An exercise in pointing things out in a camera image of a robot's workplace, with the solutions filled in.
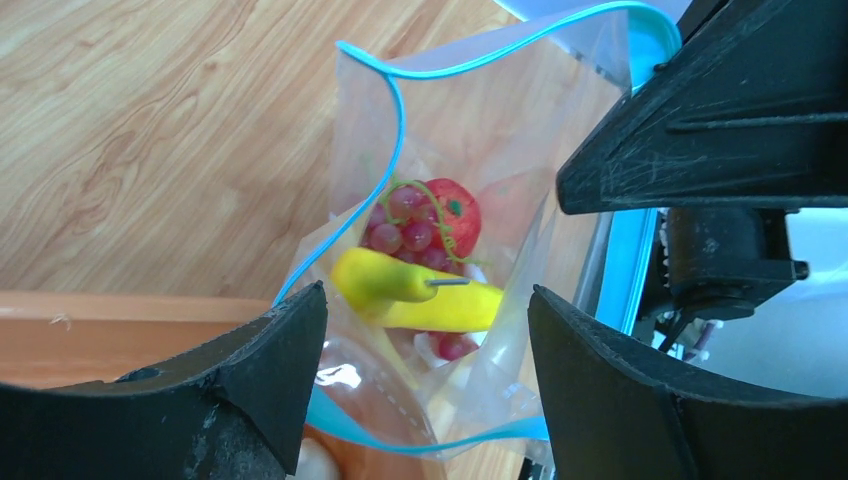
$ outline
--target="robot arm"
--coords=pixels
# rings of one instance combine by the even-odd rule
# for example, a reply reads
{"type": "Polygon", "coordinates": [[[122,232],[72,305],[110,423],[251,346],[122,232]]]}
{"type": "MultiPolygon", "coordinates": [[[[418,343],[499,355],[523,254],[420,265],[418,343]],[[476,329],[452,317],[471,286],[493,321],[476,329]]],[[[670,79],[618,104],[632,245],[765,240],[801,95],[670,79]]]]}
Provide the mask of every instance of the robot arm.
{"type": "MultiPolygon", "coordinates": [[[[748,317],[806,278],[808,265],[790,256],[786,215],[848,206],[848,3],[695,1],[680,26],[683,49],[557,178],[568,214],[664,210],[640,310],[652,322],[674,312],[658,323],[661,349],[693,318],[748,317]]],[[[529,315],[563,478],[848,468],[848,402],[705,372],[544,289],[529,315]]]]}

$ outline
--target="black plastic bracket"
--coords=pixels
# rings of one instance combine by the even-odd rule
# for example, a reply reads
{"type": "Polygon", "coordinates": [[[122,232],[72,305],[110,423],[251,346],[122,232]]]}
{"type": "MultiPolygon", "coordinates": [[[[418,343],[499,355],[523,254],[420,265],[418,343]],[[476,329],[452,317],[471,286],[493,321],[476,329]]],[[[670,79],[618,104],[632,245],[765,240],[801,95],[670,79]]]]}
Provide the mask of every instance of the black plastic bracket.
{"type": "Polygon", "coordinates": [[[114,383],[0,384],[0,478],[285,478],[297,466],[326,325],[314,284],[114,383]]]}
{"type": "Polygon", "coordinates": [[[561,478],[841,478],[848,469],[846,400],[701,370],[544,287],[529,320],[561,478]]]}
{"type": "Polygon", "coordinates": [[[848,2],[718,5],[562,167],[564,212],[848,206],[848,2]]]}

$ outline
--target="grape stem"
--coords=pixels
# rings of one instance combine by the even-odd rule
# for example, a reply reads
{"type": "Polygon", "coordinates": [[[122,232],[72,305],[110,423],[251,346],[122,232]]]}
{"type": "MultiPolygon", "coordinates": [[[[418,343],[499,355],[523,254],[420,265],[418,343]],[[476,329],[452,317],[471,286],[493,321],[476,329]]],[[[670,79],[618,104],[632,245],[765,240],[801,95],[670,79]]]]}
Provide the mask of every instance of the grape stem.
{"type": "Polygon", "coordinates": [[[387,222],[391,223],[392,225],[398,225],[400,223],[403,223],[403,220],[392,218],[392,214],[389,213],[389,196],[399,188],[406,186],[415,187],[430,200],[430,202],[433,204],[433,208],[436,209],[436,217],[438,217],[439,220],[436,224],[436,227],[439,230],[439,236],[442,237],[442,244],[445,246],[445,253],[447,254],[448,258],[457,263],[470,263],[477,266],[482,265],[481,262],[476,262],[472,260],[470,256],[460,258],[455,253],[453,253],[453,249],[456,248],[456,240],[452,236],[450,236],[450,232],[453,230],[453,228],[448,225],[447,222],[445,222],[445,210],[442,208],[442,205],[439,204],[439,200],[436,198],[435,195],[433,195],[433,192],[431,192],[426,185],[424,185],[422,182],[419,182],[418,180],[412,180],[409,182],[399,182],[397,181],[397,179],[395,179],[395,177],[392,177],[390,182],[390,186],[388,190],[386,190],[386,193],[384,193],[383,196],[380,197],[379,200],[377,200],[383,206],[383,210],[386,212],[387,222]]]}

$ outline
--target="toy banana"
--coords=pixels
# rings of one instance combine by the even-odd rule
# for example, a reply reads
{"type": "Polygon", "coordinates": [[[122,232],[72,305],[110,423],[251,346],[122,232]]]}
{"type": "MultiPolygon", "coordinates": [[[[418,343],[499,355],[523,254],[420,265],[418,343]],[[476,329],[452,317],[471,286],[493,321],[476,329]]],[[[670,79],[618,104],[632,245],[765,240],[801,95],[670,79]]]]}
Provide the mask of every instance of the toy banana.
{"type": "Polygon", "coordinates": [[[330,273],[345,300],[371,324],[444,332],[488,330],[503,299],[501,289],[475,281],[429,285],[461,278],[361,247],[342,254],[330,273]]]}

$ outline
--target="wood grain surface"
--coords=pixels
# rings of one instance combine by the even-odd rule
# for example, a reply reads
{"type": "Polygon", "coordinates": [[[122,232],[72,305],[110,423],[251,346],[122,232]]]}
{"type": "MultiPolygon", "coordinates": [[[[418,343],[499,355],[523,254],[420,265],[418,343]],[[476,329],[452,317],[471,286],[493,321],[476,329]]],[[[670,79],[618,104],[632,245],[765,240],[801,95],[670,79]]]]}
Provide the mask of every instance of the wood grain surface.
{"type": "MultiPolygon", "coordinates": [[[[334,42],[391,58],[514,22],[491,0],[0,0],[0,289],[270,300],[327,218],[334,42]]],[[[560,293],[593,225],[563,222],[560,293]]]]}

